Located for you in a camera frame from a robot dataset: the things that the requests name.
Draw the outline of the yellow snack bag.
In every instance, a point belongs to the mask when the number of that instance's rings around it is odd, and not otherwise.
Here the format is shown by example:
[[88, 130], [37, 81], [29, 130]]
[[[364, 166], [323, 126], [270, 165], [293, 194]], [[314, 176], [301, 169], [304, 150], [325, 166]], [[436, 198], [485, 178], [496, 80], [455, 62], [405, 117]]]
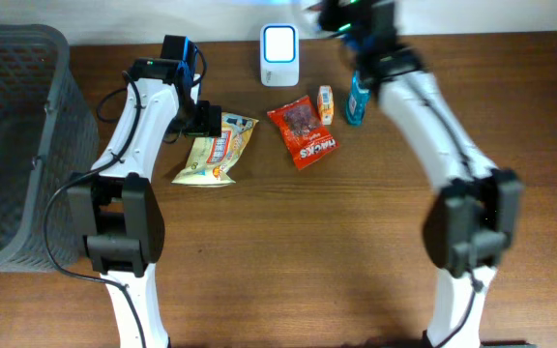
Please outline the yellow snack bag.
[[250, 117], [222, 112], [220, 136], [196, 138], [186, 166], [171, 183], [194, 187], [234, 184], [227, 173], [243, 154], [257, 123]]

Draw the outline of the blue mouthwash bottle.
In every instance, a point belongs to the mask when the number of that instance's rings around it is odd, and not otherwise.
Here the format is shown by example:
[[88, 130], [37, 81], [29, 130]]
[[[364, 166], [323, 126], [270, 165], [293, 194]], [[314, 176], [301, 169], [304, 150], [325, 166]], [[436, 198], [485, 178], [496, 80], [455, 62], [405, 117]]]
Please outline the blue mouthwash bottle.
[[355, 71], [345, 106], [346, 120], [350, 126], [360, 126], [363, 123], [369, 98], [370, 90], [361, 80], [360, 72]]

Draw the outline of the small orange box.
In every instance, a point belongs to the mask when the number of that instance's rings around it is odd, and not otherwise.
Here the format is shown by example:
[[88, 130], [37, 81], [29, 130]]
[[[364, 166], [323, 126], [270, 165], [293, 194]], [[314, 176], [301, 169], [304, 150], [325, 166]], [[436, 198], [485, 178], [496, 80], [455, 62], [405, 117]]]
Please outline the small orange box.
[[317, 109], [322, 124], [330, 126], [335, 115], [334, 95], [331, 86], [322, 85], [319, 87]]

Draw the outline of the red candy bag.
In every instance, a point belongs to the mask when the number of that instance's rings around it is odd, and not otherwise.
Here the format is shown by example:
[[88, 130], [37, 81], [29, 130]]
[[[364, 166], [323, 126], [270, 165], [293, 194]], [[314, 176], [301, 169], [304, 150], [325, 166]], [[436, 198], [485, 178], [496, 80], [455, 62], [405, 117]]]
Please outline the red candy bag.
[[309, 96], [267, 112], [278, 127], [298, 170], [302, 170], [339, 148], [339, 143], [321, 123]]

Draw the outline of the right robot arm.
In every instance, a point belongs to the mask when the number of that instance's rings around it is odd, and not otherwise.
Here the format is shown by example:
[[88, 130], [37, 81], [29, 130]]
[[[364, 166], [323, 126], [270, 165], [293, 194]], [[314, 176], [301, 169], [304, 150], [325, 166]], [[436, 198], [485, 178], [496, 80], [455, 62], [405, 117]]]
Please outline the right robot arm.
[[424, 347], [480, 347], [484, 303], [512, 246], [524, 186], [470, 138], [416, 49], [402, 43], [393, 1], [324, 0], [321, 30], [355, 53], [355, 70], [416, 154], [437, 196], [423, 226], [437, 269]]

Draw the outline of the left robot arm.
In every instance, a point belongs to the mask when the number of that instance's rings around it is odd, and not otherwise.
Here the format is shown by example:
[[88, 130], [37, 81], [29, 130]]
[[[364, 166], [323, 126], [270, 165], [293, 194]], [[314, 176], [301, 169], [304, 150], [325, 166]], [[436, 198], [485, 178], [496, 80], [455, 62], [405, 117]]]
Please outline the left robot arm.
[[65, 189], [79, 250], [109, 292], [123, 347], [171, 344], [156, 285], [165, 225], [151, 179], [168, 136], [220, 136], [220, 107], [198, 97], [195, 67], [204, 60], [185, 36], [165, 36], [159, 57], [136, 59], [123, 73], [127, 101], [105, 150]]

